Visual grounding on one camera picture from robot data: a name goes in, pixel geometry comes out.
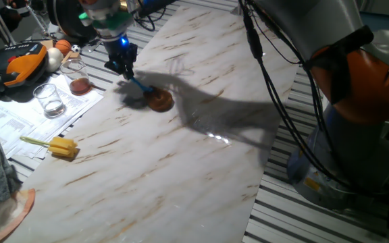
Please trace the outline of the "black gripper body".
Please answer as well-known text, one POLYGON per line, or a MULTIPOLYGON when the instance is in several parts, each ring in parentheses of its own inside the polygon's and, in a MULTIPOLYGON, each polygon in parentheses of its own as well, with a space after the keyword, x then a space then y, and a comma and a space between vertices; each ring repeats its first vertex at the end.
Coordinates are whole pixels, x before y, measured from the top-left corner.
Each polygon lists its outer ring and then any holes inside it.
POLYGON ((133 65, 138 54, 138 46, 128 40, 127 35, 122 35, 112 41, 104 41, 104 47, 108 53, 110 62, 119 65, 133 65))

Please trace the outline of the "operator left hand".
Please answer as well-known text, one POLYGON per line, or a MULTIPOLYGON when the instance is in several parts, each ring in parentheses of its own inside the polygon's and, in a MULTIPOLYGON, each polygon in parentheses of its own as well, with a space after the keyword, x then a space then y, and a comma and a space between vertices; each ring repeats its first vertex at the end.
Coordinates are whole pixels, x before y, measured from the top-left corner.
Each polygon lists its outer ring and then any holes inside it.
POLYGON ((22 19, 30 15, 28 0, 2 0, 2 3, 14 18, 22 19))

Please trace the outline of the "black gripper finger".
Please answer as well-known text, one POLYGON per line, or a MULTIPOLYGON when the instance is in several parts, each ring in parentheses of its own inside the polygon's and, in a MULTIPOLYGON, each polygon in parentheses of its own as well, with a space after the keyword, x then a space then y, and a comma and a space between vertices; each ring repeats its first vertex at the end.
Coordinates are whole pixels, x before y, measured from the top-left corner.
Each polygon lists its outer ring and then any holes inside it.
POLYGON ((123 63, 118 63, 116 61, 109 60, 104 64, 104 67, 117 73, 118 75, 122 75, 123 77, 129 76, 129 70, 127 69, 126 65, 123 63))
POLYGON ((136 62, 137 54, 129 54, 126 60, 126 79, 130 80, 134 77, 134 63, 136 62))

